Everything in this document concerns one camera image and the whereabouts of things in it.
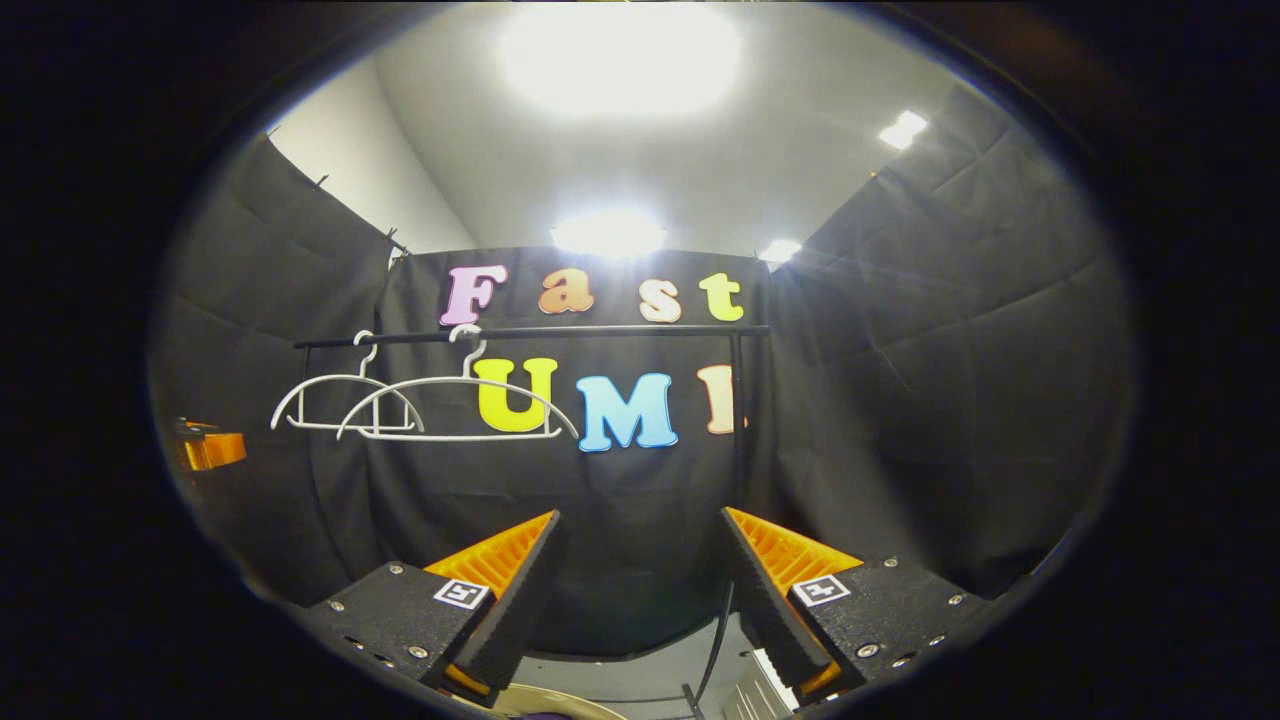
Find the clothes hanger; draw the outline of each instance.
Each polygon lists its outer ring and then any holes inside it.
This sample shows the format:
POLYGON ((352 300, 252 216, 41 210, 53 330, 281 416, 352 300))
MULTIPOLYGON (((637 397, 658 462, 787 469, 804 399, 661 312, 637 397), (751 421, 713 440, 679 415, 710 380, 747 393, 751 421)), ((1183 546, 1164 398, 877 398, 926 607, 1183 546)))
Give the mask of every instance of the clothes hanger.
MULTIPOLYGON (((480 337, 480 328, 476 327, 476 325, 472 325, 472 324, 458 325, 458 327, 453 328, 452 332, 449 332, 449 342, 456 342, 457 338, 458 338, 458 334, 461 334, 461 333, 467 333, 472 338, 477 338, 477 337, 480 337)), ((474 360, 479 359, 481 355, 484 355, 484 350, 485 350, 486 345, 488 345, 486 341, 480 340, 480 346, 476 348, 476 351, 472 352, 471 355, 467 355, 462 360, 462 374, 458 375, 458 377, 447 377, 445 375, 445 377, 434 377, 434 378, 415 378, 412 380, 403 380, 403 382, 399 382, 399 383, 396 383, 396 384, 387 386, 387 387, 384 387, 381 389, 374 391, 372 393, 370 393, 369 396, 366 396, 364 400, 361 400, 358 404, 356 404, 356 406, 352 407, 349 413, 347 413, 347 416, 343 418, 343 420, 342 420, 342 425, 338 427, 338 436, 337 437, 340 439, 342 438, 342 433, 344 430, 347 430, 348 427, 349 427, 351 429, 355 429, 355 430, 360 432, 360 434, 362 434, 362 436, 365 436, 366 438, 370 438, 370 439, 393 439, 393 441, 403 441, 403 442, 483 442, 483 441, 515 441, 515 439, 549 439, 549 438, 553 438, 553 437, 558 436, 561 433, 561 430, 563 429, 563 428, 556 428, 556 430, 552 432, 552 429, 550 429, 550 416, 552 416, 552 413, 554 413, 556 416, 561 419, 561 423, 563 423, 564 427, 568 428, 570 434, 572 434, 573 438, 577 439, 577 437, 579 437, 577 428, 573 427, 573 423, 567 416, 564 416, 563 413, 561 413, 559 407, 556 407, 554 405, 552 405, 550 402, 548 402, 544 397, 534 395, 532 392, 530 392, 530 391, 527 391, 525 388, 516 387, 516 386, 509 384, 509 383, 499 383, 499 382, 495 382, 495 380, 486 380, 484 378, 471 377, 471 363, 474 360), (425 384, 448 384, 448 383, 462 383, 462 384, 500 387, 500 388, 509 389, 511 392, 517 392, 520 395, 530 397, 530 398, 532 398, 532 400, 535 400, 538 402, 541 402, 543 404, 543 432, 540 432, 540 433, 525 433, 525 434, 503 433, 503 434, 492 434, 492 436, 426 436, 426 434, 387 434, 387 436, 384 436, 384 434, 381 434, 379 432, 379 429, 376 427, 375 428, 367 428, 367 427, 361 427, 361 425, 348 425, 347 424, 347 423, 351 421, 352 418, 356 416, 356 413, 358 413, 364 406, 369 405, 370 402, 376 402, 376 400, 379 397, 381 397, 381 396, 384 396, 387 393, 392 393, 393 392, 396 395, 399 395, 401 389, 408 388, 408 387, 425 386, 425 384)))
MULTIPOLYGON (((369 331, 360 331, 358 333, 356 333, 356 340, 353 340, 351 343, 352 345, 360 345, 360 340, 361 338, 371 336, 371 334, 374 334, 374 333, 371 333, 369 331)), ((288 395, 284 396, 284 400, 282 400, 280 404, 275 406, 275 414, 271 415, 271 429, 273 430, 275 429, 275 425, 280 421, 280 414, 284 413, 284 407, 289 404, 291 400, 293 400, 294 395, 298 396, 298 416, 293 418, 291 415, 285 415, 285 419, 294 428, 314 428, 314 429, 321 429, 321 430, 333 430, 333 429, 339 429, 339 428, 344 427, 346 425, 346 420, 343 421, 342 425, 334 425, 332 423, 307 423, 305 420, 305 418, 303 418, 303 400, 306 398, 306 392, 305 391, 306 391, 306 388, 308 388, 308 387, 311 387, 314 384, 319 384, 319 383, 329 382, 329 380, 355 380, 355 382, 360 382, 360 383, 366 383, 366 384, 372 384, 372 386, 379 386, 379 387, 387 387, 387 383, 384 383, 381 380, 375 380, 372 378, 365 377, 365 368, 369 365, 369 361, 372 360, 374 357, 378 357, 378 345, 374 345, 374 351, 370 352, 369 356, 366 356, 364 360, 360 361, 360 374, 358 375, 346 375, 346 374, 320 375, 320 377, 316 377, 316 378, 310 378, 310 379, 303 380, 303 382, 298 383, 297 386, 294 386, 293 389, 291 389, 288 392, 288 395)), ((399 392, 397 392, 396 396, 404 401, 404 423, 402 425, 381 425, 381 423, 379 421, 379 416, 378 416, 378 404, 375 402, 374 404, 374 424, 372 425, 351 425, 351 427, 352 428, 376 429, 379 432, 411 430, 411 429, 413 429, 416 427, 419 429, 419 432, 425 432, 426 428, 422 424, 422 416, 417 414, 417 409, 413 407, 413 404, 410 402, 408 398, 404 397, 403 395, 401 395, 399 392), (413 423, 410 423, 410 420, 408 420, 410 413, 413 414, 413 423)))

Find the blue letter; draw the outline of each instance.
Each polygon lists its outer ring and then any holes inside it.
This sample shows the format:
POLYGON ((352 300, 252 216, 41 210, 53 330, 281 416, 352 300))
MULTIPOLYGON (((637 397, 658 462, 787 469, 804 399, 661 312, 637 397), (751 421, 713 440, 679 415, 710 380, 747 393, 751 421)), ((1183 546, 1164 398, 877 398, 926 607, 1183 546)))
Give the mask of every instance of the blue letter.
POLYGON ((582 452, 604 452, 613 447, 613 442, 604 434, 604 423, 609 424, 613 437, 618 438, 622 447, 631 445, 637 424, 640 436, 636 445, 640 447, 676 445, 680 438, 672 432, 667 414, 668 387, 671 375, 640 375, 631 391, 631 400, 623 402, 609 378, 591 375, 577 380, 577 389, 582 391, 586 402, 586 437, 577 443, 577 448, 582 452))

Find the bright light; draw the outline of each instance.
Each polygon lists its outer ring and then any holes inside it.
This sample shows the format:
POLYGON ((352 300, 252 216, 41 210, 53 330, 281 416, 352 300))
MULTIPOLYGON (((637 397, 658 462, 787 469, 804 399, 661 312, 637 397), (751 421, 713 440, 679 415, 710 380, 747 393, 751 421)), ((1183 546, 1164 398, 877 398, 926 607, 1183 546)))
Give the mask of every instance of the bright light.
POLYGON ((568 115, 699 110, 730 86, 739 40, 685 3, 536 3, 521 8, 499 56, 511 81, 568 115))
POLYGON ((915 140, 915 136, 904 128, 893 126, 881 131, 881 140, 892 145, 893 147, 897 147, 899 150, 902 150, 906 146, 911 145, 911 141, 915 140))
POLYGON ((602 210, 552 228, 557 247, 591 255, 644 255, 662 247, 664 237, 667 231, 635 210, 602 210))
POLYGON ((916 133, 928 126, 929 123, 924 118, 908 110, 897 117, 897 122, 882 129, 879 138, 899 150, 904 150, 911 145, 916 133))
POLYGON ((786 263, 797 250, 800 250, 800 243, 794 240, 774 240, 764 249, 764 252, 760 252, 759 258, 765 263, 786 263))
POLYGON ((911 135, 920 132, 927 128, 929 123, 924 118, 916 115, 915 113, 908 110, 897 117, 897 127, 906 129, 911 135))

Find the rack pole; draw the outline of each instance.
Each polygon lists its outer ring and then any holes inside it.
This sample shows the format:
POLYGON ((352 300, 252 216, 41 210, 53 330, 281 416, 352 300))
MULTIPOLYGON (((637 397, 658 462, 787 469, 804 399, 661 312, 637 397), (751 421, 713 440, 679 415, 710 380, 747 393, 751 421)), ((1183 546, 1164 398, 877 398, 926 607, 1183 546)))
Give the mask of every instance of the rack pole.
MULTIPOLYGON (((767 336, 768 325, 582 325, 573 328, 497 328, 480 331, 480 340, 535 340, 558 337, 700 337, 767 336)), ((366 336, 357 345, 402 345, 448 342, 448 332, 366 336)), ((349 347, 351 338, 308 340, 293 343, 303 347, 349 347)))

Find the black curtain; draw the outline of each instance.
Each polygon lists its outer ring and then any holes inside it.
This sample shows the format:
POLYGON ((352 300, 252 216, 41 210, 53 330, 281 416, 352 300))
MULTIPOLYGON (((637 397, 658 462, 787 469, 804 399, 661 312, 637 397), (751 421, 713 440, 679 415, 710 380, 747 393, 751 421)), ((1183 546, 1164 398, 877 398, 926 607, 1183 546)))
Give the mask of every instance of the black curtain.
MULTIPOLYGON (((378 304, 384 333, 440 329, 449 300, 449 270, 504 265, 477 325, 648 325, 639 286, 666 279, 682 306, 676 325, 759 324, 764 316, 764 265, 750 258, 660 251, 641 259, 584 258, 552 247, 419 255, 397 264, 378 304), (588 273, 594 305, 582 313, 539 309, 543 279, 563 268, 588 273), (726 273, 740 284, 741 319, 724 323, 708 307, 699 282, 726 273)), ((746 345, 759 341, 746 341, 746 345)), ((378 356, 381 379, 457 375, 470 345, 392 345, 378 356)), ((645 373, 671 377, 668 409, 678 441, 645 448, 617 442, 582 452, 568 433, 549 441, 503 443, 367 442, 378 532, 397 557, 426 565, 552 509, 563 514, 563 569, 534 633, 534 652, 618 657, 648 651, 708 621, 716 612, 723 569, 712 533, 717 510, 732 502, 732 436, 710 434, 710 406, 699 369, 728 364, 722 337, 573 338, 490 341, 485 357, 515 363, 508 382, 529 388, 522 364, 550 357, 552 401, 585 433, 584 398, 575 383, 608 377, 626 400, 645 373)), ((744 378, 759 374, 751 352, 744 378)), ((495 434, 480 419, 475 386, 406 391, 433 434, 495 434)), ((746 392, 750 407, 751 395, 746 392)), ((512 410, 529 400, 509 396, 512 410)), ((394 402, 384 413, 398 411, 394 402)), ((749 415, 756 427, 768 419, 749 415)), ((358 442, 366 441, 357 438, 358 442)))
MULTIPOLYGON (((265 137, 228 160, 202 201, 172 246, 151 327, 159 430, 172 443, 168 425, 186 416, 243 433, 244 460, 179 483, 260 582, 308 605, 381 561, 364 448, 269 420, 303 377, 296 341, 371 328, 389 246, 265 137)), ((307 374, 353 373, 365 352, 317 352, 307 374)), ((340 419, 366 387, 308 392, 307 419, 340 419)))
POLYGON ((1100 487, 1133 400, 1111 234, 956 88, 772 277, 773 511, 995 596, 1100 487))

